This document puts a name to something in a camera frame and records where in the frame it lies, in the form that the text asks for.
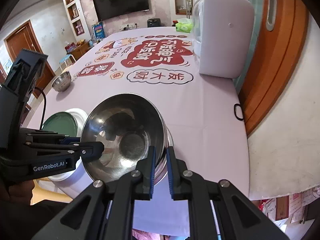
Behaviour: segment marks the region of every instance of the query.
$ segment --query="white plastic appliance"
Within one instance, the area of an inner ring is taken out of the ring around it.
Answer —
[[[253,5],[248,0],[197,0],[192,15],[199,73],[238,77],[251,40]]]

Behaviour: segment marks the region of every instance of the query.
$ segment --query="white plate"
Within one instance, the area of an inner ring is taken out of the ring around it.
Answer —
[[[80,108],[68,109],[65,112],[71,114],[76,119],[77,124],[78,124],[77,137],[81,137],[82,129],[84,127],[85,121],[87,121],[88,114]],[[76,171],[76,169],[79,167],[80,163],[81,163],[81,158],[76,162],[76,168],[73,171],[68,171],[65,173],[49,176],[48,178],[52,181],[65,180],[65,179],[69,178]]]

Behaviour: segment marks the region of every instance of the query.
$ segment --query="black cable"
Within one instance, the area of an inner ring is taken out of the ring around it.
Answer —
[[[40,91],[40,93],[42,94],[42,96],[43,96],[43,98],[44,98],[43,113],[42,113],[42,119],[41,119],[40,129],[39,129],[39,130],[42,130],[45,108],[46,108],[46,106],[47,106],[47,98],[45,97],[45,94],[44,94],[44,92],[42,91],[41,88],[35,87],[35,89],[38,90],[38,91]]]

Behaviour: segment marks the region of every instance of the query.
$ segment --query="small metal bowl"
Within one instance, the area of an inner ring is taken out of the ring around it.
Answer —
[[[52,88],[57,92],[66,91],[71,84],[71,75],[69,71],[62,73],[52,83]]]
[[[154,105],[139,95],[120,94],[100,103],[89,115],[81,141],[105,146],[99,160],[84,163],[94,180],[117,180],[134,170],[151,145],[156,147],[156,164],[162,169],[165,165],[161,157],[168,145],[166,126]]]

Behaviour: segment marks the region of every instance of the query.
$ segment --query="table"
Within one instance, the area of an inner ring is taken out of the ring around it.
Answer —
[[[71,86],[47,95],[45,120],[69,108],[88,114],[119,93],[136,93],[160,111],[172,133],[177,158],[205,179],[229,179],[249,192],[249,154],[244,122],[232,80],[198,73],[191,35],[174,27],[136,29],[110,35],[71,68]],[[28,127],[38,128],[43,104]],[[188,204],[172,201],[168,180],[155,186],[150,202],[136,201],[133,227],[171,236],[188,236]]]

